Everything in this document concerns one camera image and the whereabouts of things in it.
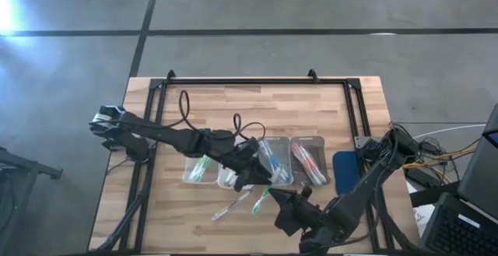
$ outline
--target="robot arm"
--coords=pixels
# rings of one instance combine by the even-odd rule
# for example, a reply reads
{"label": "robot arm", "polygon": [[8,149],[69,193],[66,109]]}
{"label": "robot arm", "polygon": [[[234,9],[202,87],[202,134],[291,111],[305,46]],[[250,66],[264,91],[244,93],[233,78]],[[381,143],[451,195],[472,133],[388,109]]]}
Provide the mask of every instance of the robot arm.
{"label": "robot arm", "polygon": [[234,147],[235,136],[227,130],[174,129],[153,124],[127,112],[123,107],[102,106],[90,122],[90,131],[106,139],[103,145],[123,146],[127,155],[136,162],[149,159],[150,144],[147,139],[166,143],[187,157],[204,155],[235,171],[235,191],[246,184],[270,185],[271,174],[257,156],[258,142],[250,138]]}
{"label": "robot arm", "polygon": [[[275,226],[288,236],[303,230],[299,244],[301,254],[326,255],[330,247],[344,244],[359,225],[364,205],[372,200],[376,190],[395,170],[407,160],[415,159],[419,153],[418,143],[397,128],[390,130],[384,140],[394,148],[369,169],[351,192],[332,199],[323,210],[309,203],[312,193],[309,187],[305,187],[300,194],[270,189],[270,194],[280,206]],[[407,243],[400,230],[395,230],[395,237],[402,246]]]}

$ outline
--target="gray floor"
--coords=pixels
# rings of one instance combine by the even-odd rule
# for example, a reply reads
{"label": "gray floor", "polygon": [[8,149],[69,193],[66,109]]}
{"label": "gray floor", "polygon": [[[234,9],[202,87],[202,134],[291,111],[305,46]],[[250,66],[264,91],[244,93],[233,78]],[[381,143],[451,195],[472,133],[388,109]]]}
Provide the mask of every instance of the gray floor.
{"label": "gray floor", "polygon": [[[6,30],[139,30],[148,0],[0,0]],[[151,29],[498,27],[498,0],[158,0]],[[86,249],[109,156],[88,132],[123,100],[137,37],[0,37],[0,146],[63,167],[41,177],[12,254]],[[139,76],[380,75],[413,134],[486,122],[498,35],[150,37]],[[448,150],[479,136],[435,135]],[[465,171],[465,160],[458,169]]]}

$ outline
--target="plastic tray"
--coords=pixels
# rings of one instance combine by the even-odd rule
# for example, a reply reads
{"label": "plastic tray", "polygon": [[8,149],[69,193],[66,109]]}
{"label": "plastic tray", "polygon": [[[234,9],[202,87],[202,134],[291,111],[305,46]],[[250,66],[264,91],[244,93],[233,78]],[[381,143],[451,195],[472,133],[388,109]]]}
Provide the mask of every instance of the plastic tray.
{"label": "plastic tray", "polygon": [[323,187],[329,184],[330,177],[328,176],[327,161],[324,153],[324,138],[321,136],[299,136],[290,139],[290,144],[292,145],[293,143],[301,144],[309,152],[326,180],[322,185],[315,185],[307,176],[303,164],[292,155],[294,183],[313,187]]}
{"label": "plastic tray", "polygon": [[203,175],[200,180],[192,180],[192,171],[194,170],[199,158],[187,158],[185,163],[185,172],[183,180],[190,184],[214,184],[218,180],[218,163],[214,160],[210,160],[208,166],[205,168]]}
{"label": "plastic tray", "polygon": [[[219,165],[218,186],[220,186],[223,189],[233,189],[234,184],[231,185],[226,184],[226,179],[230,174],[233,176],[232,181],[235,183],[235,180],[237,179],[235,171],[229,169],[228,167],[223,169],[222,165]],[[248,190],[251,189],[252,186],[253,185],[245,185],[242,187],[242,189]]]}
{"label": "plastic tray", "polygon": [[[272,136],[266,137],[265,140],[268,142],[273,155],[279,160],[281,166],[284,167],[285,172],[289,175],[288,181],[283,181],[282,179],[275,180],[274,186],[287,186],[291,185],[294,181],[292,161],[290,159],[290,139],[286,136]],[[268,158],[261,151],[261,147],[258,151],[259,161],[266,167],[266,169],[273,174],[272,167]]]}

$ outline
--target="wooden tabletop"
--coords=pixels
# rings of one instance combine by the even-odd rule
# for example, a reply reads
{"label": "wooden tabletop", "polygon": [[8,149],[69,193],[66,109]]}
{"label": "wooden tabletop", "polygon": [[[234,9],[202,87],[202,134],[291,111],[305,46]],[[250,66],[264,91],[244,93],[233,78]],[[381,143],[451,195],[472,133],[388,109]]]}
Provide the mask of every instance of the wooden tabletop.
{"label": "wooden tabletop", "polygon": [[[379,77],[360,77],[366,111],[373,136],[388,130],[388,106]],[[124,108],[143,116],[150,78],[131,78],[124,99]],[[232,116],[239,113],[243,123],[260,121],[267,135],[319,135],[325,140],[328,176],[331,183],[314,188],[310,202],[325,206],[336,196],[331,158],[342,150],[353,150],[349,118],[342,86],[338,85],[181,85],[168,86],[163,112],[163,124],[180,118],[178,97],[186,89],[191,101],[189,119],[196,127],[233,130]],[[357,123],[361,127],[355,102]],[[258,126],[247,135],[260,136]],[[114,153],[109,167],[121,162],[124,153]],[[257,216],[251,214],[254,203],[264,187],[257,186],[250,197],[218,221],[211,221],[213,213],[230,204],[241,193],[220,188],[217,184],[187,184],[182,181],[185,157],[171,146],[158,145],[156,166],[142,252],[172,253],[296,253],[300,233],[287,237],[273,226],[279,207],[268,198]],[[115,228],[125,212],[132,165],[114,169],[106,178],[89,248],[98,247]],[[300,189],[291,185],[290,189]],[[396,171],[384,184],[388,211],[400,229],[413,242],[419,240],[405,177]],[[134,226],[130,243],[135,239]],[[366,220],[352,237],[366,233]],[[379,234],[384,243],[383,234]],[[371,252],[370,239],[330,253]]]}

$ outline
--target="blue pad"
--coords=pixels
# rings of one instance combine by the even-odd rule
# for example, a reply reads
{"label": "blue pad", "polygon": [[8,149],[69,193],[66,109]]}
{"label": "blue pad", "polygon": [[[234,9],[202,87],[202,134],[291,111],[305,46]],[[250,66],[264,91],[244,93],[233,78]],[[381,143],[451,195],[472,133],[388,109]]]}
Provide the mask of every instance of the blue pad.
{"label": "blue pad", "polygon": [[359,172],[354,151],[340,151],[332,157],[337,195],[349,193],[358,184]]}

